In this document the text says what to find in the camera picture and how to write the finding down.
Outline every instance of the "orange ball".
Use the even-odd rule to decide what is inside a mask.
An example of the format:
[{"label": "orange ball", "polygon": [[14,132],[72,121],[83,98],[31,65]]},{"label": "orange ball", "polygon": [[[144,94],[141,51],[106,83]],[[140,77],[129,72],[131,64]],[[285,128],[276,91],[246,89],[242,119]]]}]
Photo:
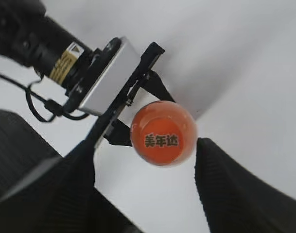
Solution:
[{"label": "orange ball", "polygon": [[157,101],[136,114],[131,139],[137,153],[147,162],[158,166],[174,165],[193,152],[197,140],[196,124],[180,105]]}]

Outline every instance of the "screw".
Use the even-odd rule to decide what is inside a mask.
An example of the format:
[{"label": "screw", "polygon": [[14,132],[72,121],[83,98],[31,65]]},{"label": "screw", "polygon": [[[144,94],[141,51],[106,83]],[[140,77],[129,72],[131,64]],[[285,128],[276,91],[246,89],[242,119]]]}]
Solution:
[{"label": "screw", "polygon": [[111,45],[111,43],[107,44],[106,49],[108,49],[109,51],[111,51],[113,48],[113,46]]},{"label": "screw", "polygon": [[133,104],[133,101],[132,101],[131,99],[128,99],[128,100],[126,101],[126,105],[127,105],[128,107],[132,106],[132,104]]},{"label": "screw", "polygon": [[76,88],[76,91],[81,94],[83,92],[83,88],[81,86],[78,86]]},{"label": "screw", "polygon": [[30,43],[28,41],[24,41],[22,45],[24,46],[25,49],[28,49],[30,47]]}]

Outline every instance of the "white background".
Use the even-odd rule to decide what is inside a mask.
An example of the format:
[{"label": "white background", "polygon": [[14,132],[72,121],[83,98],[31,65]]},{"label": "white background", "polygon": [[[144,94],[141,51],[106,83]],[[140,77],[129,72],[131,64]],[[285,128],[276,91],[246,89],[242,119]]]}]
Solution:
[{"label": "white background", "polygon": [[[166,53],[155,70],[196,118],[199,135],[296,199],[296,0],[44,3],[50,16],[90,48],[103,48],[122,35],[138,53],[158,42]],[[2,58],[0,71],[25,84],[36,79],[31,69]],[[35,90],[66,100],[51,81]],[[122,119],[152,100],[140,93]],[[41,124],[29,112],[24,93],[1,81],[0,108],[23,116],[62,155],[95,120]],[[208,233],[194,163],[195,155],[180,166],[158,168],[132,148],[103,142],[95,156],[96,187],[147,233]]]}]

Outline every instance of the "ribbed surface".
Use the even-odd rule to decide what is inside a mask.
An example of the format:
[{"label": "ribbed surface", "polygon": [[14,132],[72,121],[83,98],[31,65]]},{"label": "ribbed surface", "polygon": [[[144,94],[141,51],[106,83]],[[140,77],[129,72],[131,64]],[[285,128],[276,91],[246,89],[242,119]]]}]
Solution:
[{"label": "ribbed surface", "polygon": [[209,139],[198,140],[195,180],[212,233],[296,233],[296,201]]},{"label": "ribbed surface", "polygon": [[43,159],[56,156],[20,116],[0,110],[0,197]]}]

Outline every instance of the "black bracket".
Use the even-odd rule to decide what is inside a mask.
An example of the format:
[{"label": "black bracket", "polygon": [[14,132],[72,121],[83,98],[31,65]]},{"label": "black bracket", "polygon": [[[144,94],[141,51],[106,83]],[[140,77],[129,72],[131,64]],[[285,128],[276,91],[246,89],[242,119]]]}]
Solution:
[{"label": "black bracket", "polygon": [[[174,102],[174,99],[166,89],[161,78],[151,70],[159,57],[165,52],[157,43],[153,42],[141,56],[141,61],[129,81],[132,85],[137,83],[128,95],[127,105],[131,105],[140,87],[160,100]],[[130,128],[120,120],[116,119],[104,138],[111,145],[131,147]]]}]

